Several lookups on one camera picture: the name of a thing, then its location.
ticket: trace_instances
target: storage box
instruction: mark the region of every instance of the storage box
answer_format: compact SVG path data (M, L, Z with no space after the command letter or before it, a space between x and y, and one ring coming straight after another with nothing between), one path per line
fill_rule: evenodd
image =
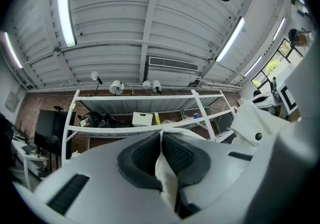
M153 114L134 112L132 124L134 127L151 126Z

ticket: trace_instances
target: television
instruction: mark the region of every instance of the television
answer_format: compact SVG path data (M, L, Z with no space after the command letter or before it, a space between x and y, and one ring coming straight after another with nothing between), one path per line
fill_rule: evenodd
M62 137L68 112L40 110L35 129L34 143L48 152L61 156ZM73 125L76 113L73 112L70 125ZM66 157L71 157L71 140L66 143Z

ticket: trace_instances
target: window frame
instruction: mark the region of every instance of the window frame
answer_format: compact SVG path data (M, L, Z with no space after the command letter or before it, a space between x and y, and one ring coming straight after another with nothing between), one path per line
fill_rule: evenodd
M291 54L291 52L293 51L293 50L295 50L299 55L300 55L300 57L301 58L303 58L303 55L300 53L300 51L299 50L297 50L295 47L293 47L293 48L290 48L290 50L289 50L289 52L288 52L288 54L286 55L286 56L284 56L281 52L280 52L280 50L279 50L279 48L280 48L280 46L283 44L283 42L284 41L287 41L289 44L290 44L290 42L286 39L286 38L284 38L283 39L283 41L280 43L280 45L279 45L279 47L276 49L276 51L275 51L275 53L272 55L272 57L270 58L270 60L275 56L275 54L277 53L277 52L279 52L282 56L283 56L283 58L285 58L290 64L291 64L291 62L290 62L290 60L288 59L288 57L290 56L290 54ZM255 79L255 77L261 72L261 73L263 73L263 75L266 77L266 80L264 81L264 82L262 82L261 83L261 85L257 88L256 86L255 86L255 84L253 83L253 85L256 87L256 89L260 92L260 88L262 87L262 86L264 86L267 82L269 82L269 84L271 83L271 80L268 78L268 76L264 73L264 68L268 65L268 63L269 63L269 61L261 68L261 70L251 79L251 82L253 83L253 80Z

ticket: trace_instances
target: person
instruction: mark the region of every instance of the person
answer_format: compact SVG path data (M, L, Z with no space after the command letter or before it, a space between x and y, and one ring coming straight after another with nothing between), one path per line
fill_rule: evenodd
M304 47L308 51L314 41L314 36L311 32L301 32L297 29L291 29L288 33L288 38L291 45Z

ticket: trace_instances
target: table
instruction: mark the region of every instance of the table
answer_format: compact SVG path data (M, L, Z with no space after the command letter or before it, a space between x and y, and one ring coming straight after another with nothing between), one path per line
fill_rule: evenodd
M12 140L12 145L16 149L17 153L21 155L21 157L23 158L23 161L24 161L23 169L25 172L24 176L26 177L25 181L27 183L26 184L27 188L31 191L31 184L30 184L29 171L28 171L28 161L46 161L47 158L38 154L33 154L31 152L29 152L29 155L27 155L26 152L22 149L22 147L26 146L24 142Z

